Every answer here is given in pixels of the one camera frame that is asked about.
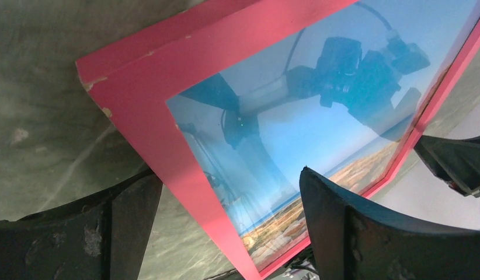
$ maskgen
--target white surface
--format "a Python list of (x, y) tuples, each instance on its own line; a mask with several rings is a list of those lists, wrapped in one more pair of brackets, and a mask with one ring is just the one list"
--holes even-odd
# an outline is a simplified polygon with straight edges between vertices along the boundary
[[(480, 135), (480, 103), (446, 138)], [(480, 229), (480, 198), (463, 197), (417, 163), (379, 204), (409, 216), (444, 225)]]

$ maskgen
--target blue sky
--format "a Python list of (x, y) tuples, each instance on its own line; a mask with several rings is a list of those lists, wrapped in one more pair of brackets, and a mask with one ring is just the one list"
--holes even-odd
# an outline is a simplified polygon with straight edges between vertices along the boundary
[[(412, 87), (424, 94), (474, 7), (477, 10), (472, 18), (480, 16), (480, 1), (477, 0), (363, 2), (387, 18), (406, 43), (416, 43), (431, 62), (429, 67), (400, 80), (402, 89), (392, 99), (395, 106)], [(314, 68), (325, 40), (335, 36), (360, 41), (363, 56), (368, 50), (384, 48), (387, 43), (386, 29), (381, 22), (366, 10), (350, 6), (306, 29), (294, 52), (291, 68), (299, 65)], [(290, 36), (222, 71), (221, 75), (237, 95), (247, 95), (283, 74), (294, 40), (295, 35)], [(253, 149), (250, 139), (246, 139), (237, 150), (225, 142), (220, 127), (222, 110), (180, 96), (170, 99), (168, 106), (177, 123), (193, 123), (200, 131), (209, 157), (215, 158), (214, 164), (208, 161), (193, 138), (186, 135), (186, 139), (202, 168), (210, 173), (220, 173), (228, 182), (229, 191), (218, 189), (217, 195), (229, 204), (227, 213), (239, 232), (298, 190), (298, 176), (305, 165), (324, 174), (378, 137), (355, 120), (345, 106), (335, 103), (330, 109), (321, 107), (319, 96), (265, 111), (259, 114), (260, 138), (290, 182), (280, 186), (268, 171), (262, 171), (262, 162), (256, 160), (259, 152)], [(383, 120), (393, 124), (403, 117), (396, 116), (396, 120), (391, 120), (387, 116)], [(247, 164), (259, 170), (262, 178), (254, 177)]]

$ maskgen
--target framed picture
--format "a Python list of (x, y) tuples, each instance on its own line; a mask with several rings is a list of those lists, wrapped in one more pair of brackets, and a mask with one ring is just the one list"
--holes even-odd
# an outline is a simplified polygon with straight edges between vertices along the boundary
[(310, 244), (304, 166), (371, 197), (480, 46), (480, 0), (208, 0), (77, 61), (246, 279)]

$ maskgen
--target glass pane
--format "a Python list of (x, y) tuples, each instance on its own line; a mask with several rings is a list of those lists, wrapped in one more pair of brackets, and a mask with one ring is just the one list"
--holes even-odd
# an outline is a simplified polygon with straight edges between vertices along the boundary
[(168, 100), (260, 270), (307, 236), (302, 168), (377, 179), (479, 17), (477, 0), (357, 3)]

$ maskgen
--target pink frame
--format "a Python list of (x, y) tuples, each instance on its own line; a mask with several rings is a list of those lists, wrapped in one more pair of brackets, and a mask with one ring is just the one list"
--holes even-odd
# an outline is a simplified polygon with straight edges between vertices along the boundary
[[(259, 272), (166, 101), (354, 2), (208, 0), (76, 62), (94, 101), (246, 279), (264, 279), (310, 240), (305, 238)], [(387, 171), (363, 196), (371, 197), (396, 175), (479, 47), (480, 21), (437, 90), (429, 93), (427, 106), (421, 108)]]

